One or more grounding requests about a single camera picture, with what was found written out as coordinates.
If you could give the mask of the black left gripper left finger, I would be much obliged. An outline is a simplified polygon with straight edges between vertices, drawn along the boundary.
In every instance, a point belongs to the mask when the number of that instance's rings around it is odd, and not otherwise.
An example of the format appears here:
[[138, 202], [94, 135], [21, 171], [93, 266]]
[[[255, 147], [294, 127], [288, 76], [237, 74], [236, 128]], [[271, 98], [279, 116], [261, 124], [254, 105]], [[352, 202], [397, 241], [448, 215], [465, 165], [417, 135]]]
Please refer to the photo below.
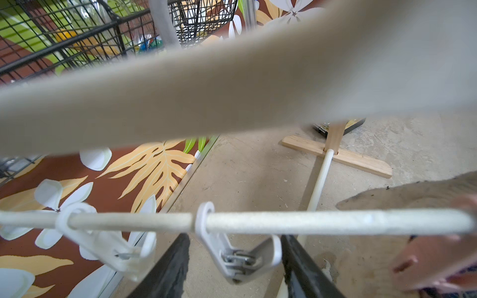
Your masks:
[[181, 298], [190, 261], [190, 238], [181, 233], [128, 298]]

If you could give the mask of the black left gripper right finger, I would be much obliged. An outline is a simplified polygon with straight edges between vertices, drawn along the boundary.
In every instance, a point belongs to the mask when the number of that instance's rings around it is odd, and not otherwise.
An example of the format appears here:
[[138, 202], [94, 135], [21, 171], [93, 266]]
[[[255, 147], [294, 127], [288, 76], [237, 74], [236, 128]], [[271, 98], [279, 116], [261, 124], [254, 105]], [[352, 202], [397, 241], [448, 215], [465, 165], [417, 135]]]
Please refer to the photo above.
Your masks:
[[294, 236], [281, 236], [281, 247], [289, 298], [345, 297]]

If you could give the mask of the pink clothes peg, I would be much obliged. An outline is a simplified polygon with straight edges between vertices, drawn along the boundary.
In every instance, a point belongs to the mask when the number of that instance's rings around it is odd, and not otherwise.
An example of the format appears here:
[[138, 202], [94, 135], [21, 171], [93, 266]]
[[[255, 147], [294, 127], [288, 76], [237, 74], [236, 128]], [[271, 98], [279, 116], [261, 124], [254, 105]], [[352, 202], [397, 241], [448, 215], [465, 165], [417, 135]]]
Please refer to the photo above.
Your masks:
[[390, 265], [391, 280], [402, 291], [435, 288], [440, 293], [474, 291], [477, 233], [419, 236]]

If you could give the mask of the blue dotted yellow cuff glove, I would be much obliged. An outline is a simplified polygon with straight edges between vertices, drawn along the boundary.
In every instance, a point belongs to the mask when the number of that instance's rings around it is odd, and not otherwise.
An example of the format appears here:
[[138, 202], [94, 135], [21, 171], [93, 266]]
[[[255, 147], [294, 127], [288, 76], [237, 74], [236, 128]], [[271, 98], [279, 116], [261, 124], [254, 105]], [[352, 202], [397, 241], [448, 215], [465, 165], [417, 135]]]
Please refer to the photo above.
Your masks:
[[452, 289], [451, 292], [443, 292], [436, 288], [424, 288], [420, 290], [420, 298], [475, 298], [477, 296], [477, 264], [462, 269], [449, 279], [452, 283], [463, 283], [465, 286], [470, 283], [469, 289], [462, 289], [462, 285], [458, 289]]

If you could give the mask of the white clothes peg left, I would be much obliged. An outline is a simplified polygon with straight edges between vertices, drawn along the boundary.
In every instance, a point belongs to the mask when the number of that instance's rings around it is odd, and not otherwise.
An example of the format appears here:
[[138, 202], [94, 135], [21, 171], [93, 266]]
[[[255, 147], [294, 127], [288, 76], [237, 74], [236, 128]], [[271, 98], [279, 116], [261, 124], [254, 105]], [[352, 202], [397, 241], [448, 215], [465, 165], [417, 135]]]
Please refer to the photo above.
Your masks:
[[120, 232], [81, 230], [68, 223], [74, 214], [96, 213], [87, 203], [72, 204], [58, 213], [55, 229], [126, 278], [135, 282], [143, 280], [154, 267], [157, 234], [147, 232], [143, 245], [138, 247], [125, 241]]

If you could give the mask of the white clothes peg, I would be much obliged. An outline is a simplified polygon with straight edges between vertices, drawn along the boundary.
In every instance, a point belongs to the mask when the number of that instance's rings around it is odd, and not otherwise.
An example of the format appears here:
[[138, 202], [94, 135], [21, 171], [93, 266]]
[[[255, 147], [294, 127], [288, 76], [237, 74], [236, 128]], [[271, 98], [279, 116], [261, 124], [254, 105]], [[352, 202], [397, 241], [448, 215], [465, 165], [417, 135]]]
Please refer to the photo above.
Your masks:
[[143, 245], [138, 247], [125, 241], [120, 232], [81, 230], [68, 223], [74, 214], [96, 213], [87, 203], [72, 204], [58, 213], [55, 229], [126, 278], [135, 282], [143, 280], [154, 267], [157, 234], [147, 232]]
[[227, 282], [235, 285], [248, 283], [281, 263], [282, 248], [278, 236], [269, 236], [251, 250], [233, 247], [227, 234], [207, 231], [206, 220], [214, 212], [212, 202], [199, 206], [195, 219], [195, 234]]

